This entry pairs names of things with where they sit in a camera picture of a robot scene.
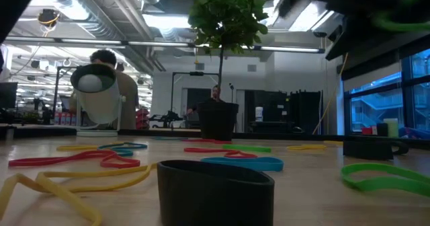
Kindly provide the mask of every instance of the white lamp shade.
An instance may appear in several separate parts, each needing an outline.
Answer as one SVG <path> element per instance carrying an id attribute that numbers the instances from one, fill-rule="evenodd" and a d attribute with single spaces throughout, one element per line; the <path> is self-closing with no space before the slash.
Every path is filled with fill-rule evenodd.
<path id="1" fill-rule="evenodd" d="M 113 68 L 100 64 L 80 67 L 72 74 L 71 83 L 91 121 L 106 124 L 118 117 L 120 90 Z"/>

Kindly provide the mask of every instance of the blue rubber band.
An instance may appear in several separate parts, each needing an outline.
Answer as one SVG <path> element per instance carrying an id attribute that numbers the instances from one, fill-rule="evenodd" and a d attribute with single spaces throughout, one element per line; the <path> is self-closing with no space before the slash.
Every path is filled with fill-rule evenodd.
<path id="1" fill-rule="evenodd" d="M 111 149 L 115 151 L 119 156 L 127 157 L 133 156 L 133 149 L 148 149 L 148 145 L 141 143 L 131 143 L 125 142 L 120 144 L 112 144 L 112 145 L 101 145 L 97 149 Z"/>
<path id="2" fill-rule="evenodd" d="M 245 167 L 259 172 L 280 172 L 284 169 L 284 162 L 274 157 L 258 157 L 248 159 L 235 159 L 226 157 L 204 158 L 201 161 L 208 163 L 220 163 Z"/>
<path id="3" fill-rule="evenodd" d="M 188 138 L 153 137 L 153 139 L 160 140 L 160 141 L 181 141 L 183 139 L 188 139 Z"/>

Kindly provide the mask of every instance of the red rubber band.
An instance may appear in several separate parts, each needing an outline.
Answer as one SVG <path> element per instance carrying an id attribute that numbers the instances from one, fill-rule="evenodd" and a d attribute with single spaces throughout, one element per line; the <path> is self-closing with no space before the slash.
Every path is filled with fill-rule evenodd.
<path id="1" fill-rule="evenodd" d="M 62 163 L 66 161 L 76 161 L 76 160 L 91 159 L 91 158 L 103 158 L 100 162 L 100 165 L 102 167 L 129 168 L 129 167 L 137 167 L 140 165 L 139 160 L 126 159 L 126 158 L 120 157 L 115 151 L 95 150 L 95 151 L 85 151 L 68 157 L 37 157 L 37 158 L 26 158 L 26 159 L 14 159 L 9 161 L 9 167 L 53 165 L 56 163 Z M 106 162 L 109 159 L 117 159 L 126 163 Z"/>
<path id="2" fill-rule="evenodd" d="M 204 148 L 184 148 L 184 152 L 192 152 L 192 153 L 220 153 L 227 152 L 224 157 L 227 158 L 257 158 L 256 155 L 243 153 L 238 150 L 233 149 L 204 149 Z"/>
<path id="3" fill-rule="evenodd" d="M 216 144 L 231 144 L 232 141 L 217 141 L 216 139 L 183 139 L 181 141 L 184 142 L 208 142 L 208 143 L 216 143 Z"/>

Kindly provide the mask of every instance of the computer monitor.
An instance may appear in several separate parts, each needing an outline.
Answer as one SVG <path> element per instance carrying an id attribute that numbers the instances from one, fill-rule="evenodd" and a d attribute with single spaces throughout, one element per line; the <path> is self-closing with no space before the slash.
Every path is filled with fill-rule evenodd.
<path id="1" fill-rule="evenodd" d="M 15 108 L 18 82 L 0 83 L 0 108 Z"/>

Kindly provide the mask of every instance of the potted plant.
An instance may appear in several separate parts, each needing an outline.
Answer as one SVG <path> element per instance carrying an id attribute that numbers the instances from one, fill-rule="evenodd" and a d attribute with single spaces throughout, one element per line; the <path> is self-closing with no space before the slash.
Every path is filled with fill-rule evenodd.
<path id="1" fill-rule="evenodd" d="M 265 0 L 194 0 L 188 23 L 197 32 L 196 45 L 204 44 L 206 52 L 220 49 L 218 92 L 221 92 L 224 52 L 244 53 L 254 42 L 261 42 L 257 33 L 267 33 L 259 21 L 268 18 L 263 11 Z M 239 105 L 212 102 L 198 104 L 200 128 L 205 139 L 231 141 Z"/>

